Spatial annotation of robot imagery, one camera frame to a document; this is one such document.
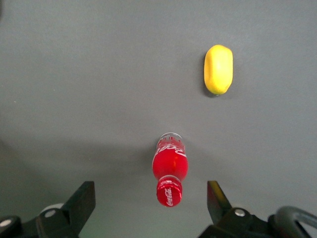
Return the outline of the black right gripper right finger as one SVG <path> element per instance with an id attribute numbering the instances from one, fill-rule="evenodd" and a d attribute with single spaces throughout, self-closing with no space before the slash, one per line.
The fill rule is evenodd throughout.
<path id="1" fill-rule="evenodd" d="M 247 210 L 232 207 L 215 180 L 207 182 L 207 207 L 212 220 L 201 238 L 268 238 L 270 229 L 265 222 Z"/>

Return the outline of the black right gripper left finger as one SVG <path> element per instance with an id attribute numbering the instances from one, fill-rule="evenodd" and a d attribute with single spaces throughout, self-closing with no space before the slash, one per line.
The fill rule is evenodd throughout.
<path id="1" fill-rule="evenodd" d="M 65 202 L 46 207 L 23 223 L 16 215 L 0 218 L 2 238 L 77 238 L 96 205 L 95 183 L 85 181 Z"/>

